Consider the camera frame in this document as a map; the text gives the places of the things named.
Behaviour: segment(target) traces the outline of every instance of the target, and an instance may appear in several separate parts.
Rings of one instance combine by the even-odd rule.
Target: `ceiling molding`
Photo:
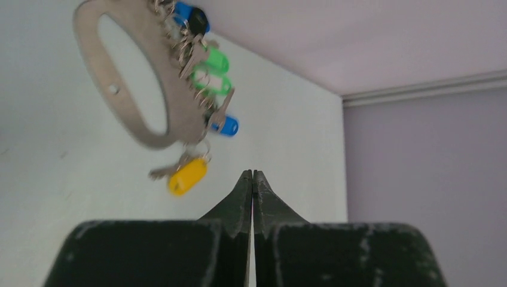
[[[342,98],[343,106],[346,108],[500,88],[507,88],[507,70],[366,93],[345,94]]]

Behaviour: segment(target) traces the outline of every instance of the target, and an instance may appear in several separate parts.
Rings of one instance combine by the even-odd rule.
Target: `metal key holder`
[[[140,46],[161,84],[166,102],[167,131],[163,135],[147,126],[124,80],[103,46],[99,34],[99,18],[107,14]],[[196,144],[207,132],[204,105],[196,104],[196,90],[180,79],[181,69],[171,65],[164,42],[167,35],[161,27],[160,15],[143,0],[89,0],[75,12],[74,29],[89,73],[104,99],[126,129],[142,144],[162,149],[176,141]]]

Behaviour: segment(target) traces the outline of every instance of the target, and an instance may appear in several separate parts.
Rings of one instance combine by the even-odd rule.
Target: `green key tag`
[[[209,57],[204,63],[222,74],[227,73],[227,71],[229,71],[229,60],[227,56],[215,47],[208,45],[204,48],[206,51],[209,51]]]
[[[196,66],[191,77],[196,88],[205,88],[212,93],[229,94],[233,88],[226,75],[204,65]]]

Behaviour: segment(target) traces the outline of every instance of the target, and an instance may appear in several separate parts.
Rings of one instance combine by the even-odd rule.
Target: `hole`
[[[99,19],[99,36],[118,69],[148,128],[154,133],[167,130],[166,103],[160,82],[137,43],[113,19]],[[120,86],[111,84],[109,92],[118,94]]]
[[[109,92],[111,94],[118,94],[120,92],[120,87],[116,84],[109,85]]]

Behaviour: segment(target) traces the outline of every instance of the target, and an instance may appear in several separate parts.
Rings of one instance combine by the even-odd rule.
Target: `purple wall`
[[[507,282],[507,91],[347,108],[349,220],[413,224],[449,286]]]

